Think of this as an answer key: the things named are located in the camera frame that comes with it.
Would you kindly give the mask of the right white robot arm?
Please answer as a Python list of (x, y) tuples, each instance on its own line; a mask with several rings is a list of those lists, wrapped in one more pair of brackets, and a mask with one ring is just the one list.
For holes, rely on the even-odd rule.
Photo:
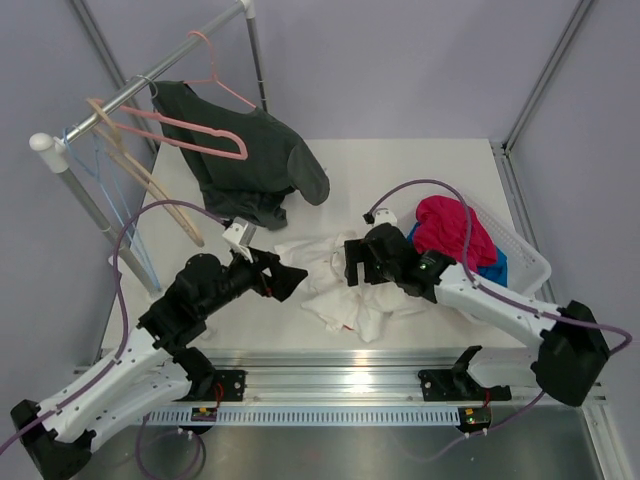
[(401, 231), (383, 223), (365, 237), (344, 242), (345, 278), (393, 283), (405, 294), (457, 309), (484, 321), (535, 350), (531, 365), (537, 385), (572, 407), (583, 404), (611, 356), (592, 311), (572, 301), (567, 306), (527, 298), (500, 285), (488, 287), (454, 258), (429, 250), (419, 253)]

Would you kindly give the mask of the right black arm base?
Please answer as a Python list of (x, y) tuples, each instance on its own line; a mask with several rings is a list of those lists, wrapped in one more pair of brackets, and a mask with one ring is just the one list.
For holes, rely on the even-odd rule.
[(425, 402), (509, 401), (508, 386), (482, 387), (466, 371), (423, 369), (417, 374)]

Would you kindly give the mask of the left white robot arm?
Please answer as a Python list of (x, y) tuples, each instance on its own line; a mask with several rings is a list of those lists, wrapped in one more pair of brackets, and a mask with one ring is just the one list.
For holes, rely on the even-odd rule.
[(45, 479), (70, 479), (130, 422), (174, 400), (208, 396), (216, 370), (192, 341), (207, 319), (248, 291), (287, 300), (307, 277), (278, 255), (253, 249), (229, 265), (191, 257), (120, 346), (51, 397), (10, 412), (21, 444)]

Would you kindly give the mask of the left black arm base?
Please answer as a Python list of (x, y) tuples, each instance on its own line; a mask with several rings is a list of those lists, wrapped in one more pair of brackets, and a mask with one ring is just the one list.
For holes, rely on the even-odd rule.
[(242, 369), (217, 369), (209, 388), (187, 394), (178, 402), (241, 402), (244, 399), (248, 372)]

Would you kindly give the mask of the white Coca-Cola t-shirt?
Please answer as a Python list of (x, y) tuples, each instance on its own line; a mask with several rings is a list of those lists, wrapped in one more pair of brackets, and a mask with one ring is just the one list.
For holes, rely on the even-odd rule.
[(282, 264), (308, 272), (298, 286), (304, 295), (303, 310), (322, 320), (330, 331), (346, 328), (370, 343), (381, 336), (387, 320), (424, 313), (428, 305), (391, 283), (348, 286), (345, 242), (356, 238), (354, 231), (344, 231), (280, 243), (274, 250)]

